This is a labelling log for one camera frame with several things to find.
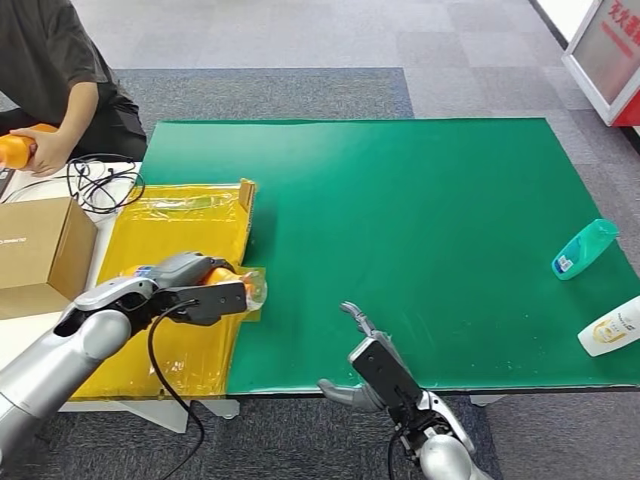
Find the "person's hand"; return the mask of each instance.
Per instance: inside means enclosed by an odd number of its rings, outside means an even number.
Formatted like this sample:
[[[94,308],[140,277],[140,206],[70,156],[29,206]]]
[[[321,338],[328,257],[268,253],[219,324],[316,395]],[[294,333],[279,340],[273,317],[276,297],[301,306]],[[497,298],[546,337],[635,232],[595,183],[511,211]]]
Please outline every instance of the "person's hand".
[[[32,146],[29,163],[23,169],[33,172],[34,177],[47,177],[61,170],[75,147],[75,142],[61,134],[60,130],[48,133],[20,128],[11,130],[11,133],[35,141],[35,145]]]

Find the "table leg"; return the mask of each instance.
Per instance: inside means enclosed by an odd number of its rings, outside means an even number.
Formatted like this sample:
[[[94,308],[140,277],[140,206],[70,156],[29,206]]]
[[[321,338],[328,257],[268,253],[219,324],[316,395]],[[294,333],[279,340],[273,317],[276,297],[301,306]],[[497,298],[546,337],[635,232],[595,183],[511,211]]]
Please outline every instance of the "table leg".
[[[238,400],[220,399],[198,401],[214,415],[226,418],[226,420],[231,420],[240,414],[240,403]]]
[[[186,431],[187,414],[174,400],[67,402],[60,412],[131,412],[176,433]]]
[[[469,395],[471,403],[476,407],[486,407],[490,403],[497,402],[506,395]]]

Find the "brown cardboard box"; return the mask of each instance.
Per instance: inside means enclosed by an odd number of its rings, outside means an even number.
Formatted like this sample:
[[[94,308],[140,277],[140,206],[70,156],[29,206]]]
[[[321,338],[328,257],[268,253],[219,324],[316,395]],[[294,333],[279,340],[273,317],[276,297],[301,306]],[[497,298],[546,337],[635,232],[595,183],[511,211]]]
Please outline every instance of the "brown cardboard box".
[[[71,198],[0,205],[0,320],[56,312],[82,293],[97,231]]]

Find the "white table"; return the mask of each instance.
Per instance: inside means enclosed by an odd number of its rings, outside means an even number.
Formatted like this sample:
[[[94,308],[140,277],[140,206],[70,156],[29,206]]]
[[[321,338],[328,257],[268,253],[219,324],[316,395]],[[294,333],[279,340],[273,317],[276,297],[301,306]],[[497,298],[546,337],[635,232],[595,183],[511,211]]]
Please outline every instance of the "white table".
[[[113,168],[115,171],[131,168],[131,164],[127,163],[109,163],[107,166]],[[98,177],[103,171],[100,165],[91,165],[91,169],[91,175],[94,177]],[[42,179],[32,177],[29,173],[16,172],[14,178],[11,179],[9,187],[0,200],[4,200],[26,185],[40,180]],[[122,198],[127,193],[130,186],[131,183],[128,181],[118,180],[107,186],[106,189],[116,198]],[[39,200],[66,197],[68,195],[69,192],[65,180],[54,180],[15,194],[11,201]],[[104,206],[108,205],[108,201],[104,203]],[[96,222],[98,232],[96,237],[93,260],[87,278],[88,289],[95,286],[115,222],[115,215],[98,216],[90,214],[90,216]],[[30,317],[0,320],[0,369],[5,367],[43,333],[52,328],[58,321],[60,314],[60,312],[53,312]],[[233,418],[239,412],[239,404],[236,400],[202,400],[200,403],[215,415],[224,418]],[[184,433],[186,430],[187,422],[186,412],[174,400],[132,400],[122,402],[112,400],[73,401],[67,402],[60,411],[128,411],[177,433]]]

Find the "person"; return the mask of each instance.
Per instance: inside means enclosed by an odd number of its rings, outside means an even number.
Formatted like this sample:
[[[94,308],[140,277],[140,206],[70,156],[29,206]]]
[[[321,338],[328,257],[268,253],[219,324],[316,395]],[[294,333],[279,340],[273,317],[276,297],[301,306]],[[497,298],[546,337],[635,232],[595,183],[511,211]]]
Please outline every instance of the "person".
[[[146,149],[138,107],[69,0],[0,0],[0,92],[19,107],[0,112],[0,135],[35,140],[26,169],[35,176],[88,154],[140,161]],[[28,128],[38,123],[58,130]]]

